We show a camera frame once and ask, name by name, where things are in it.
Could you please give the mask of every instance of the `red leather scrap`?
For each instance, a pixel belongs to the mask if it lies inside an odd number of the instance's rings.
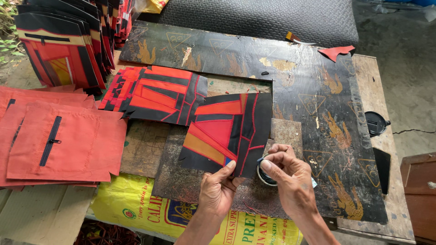
[[[355,49],[355,47],[347,46],[347,47],[318,49],[318,52],[325,54],[333,62],[336,62],[336,57],[338,54],[348,54],[348,52],[350,52],[353,49]]]

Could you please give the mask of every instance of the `wrist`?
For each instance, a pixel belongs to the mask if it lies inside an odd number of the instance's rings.
[[[175,245],[206,245],[209,244],[219,227],[224,217],[207,212],[207,210],[199,208],[192,216],[185,231],[177,239]]]
[[[293,221],[310,245],[339,244],[319,212],[296,217]]]

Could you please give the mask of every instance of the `fingernail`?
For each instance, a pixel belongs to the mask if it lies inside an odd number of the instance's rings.
[[[227,166],[229,168],[233,168],[235,166],[235,164],[236,164],[236,162],[232,160],[232,161],[230,161],[230,163],[227,164]]]
[[[271,162],[270,161],[268,161],[268,160],[262,160],[262,162],[260,162],[260,167],[263,169],[263,170],[266,170],[266,171],[268,171],[268,170],[270,170],[271,169]]]

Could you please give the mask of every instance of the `black zipper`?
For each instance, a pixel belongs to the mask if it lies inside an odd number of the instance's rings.
[[[69,38],[64,38],[64,37],[50,37],[50,36],[37,35],[37,34],[30,34],[30,33],[24,33],[24,35],[25,35],[26,37],[31,37],[31,38],[38,38],[38,39],[41,39],[41,44],[42,44],[42,46],[45,46],[45,41],[44,41],[44,40],[70,42],[70,39],[69,39]]]
[[[44,167],[47,163],[48,155],[50,155],[51,148],[53,147],[53,143],[61,143],[60,140],[55,140],[56,134],[59,130],[59,125],[61,124],[62,117],[57,116],[54,120],[53,127],[51,128],[50,135],[48,136],[47,143],[45,144],[44,152],[42,153],[41,161],[39,162],[39,166]]]

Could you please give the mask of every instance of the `yellow bag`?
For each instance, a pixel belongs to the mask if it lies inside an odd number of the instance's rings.
[[[168,3],[168,0],[145,0],[145,9],[143,13],[160,14],[162,9]]]
[[[179,237],[198,205],[151,196],[153,184],[153,178],[132,174],[113,176],[111,183],[101,182],[91,204],[95,217]],[[300,245],[302,239],[291,220],[230,210],[210,244]]]

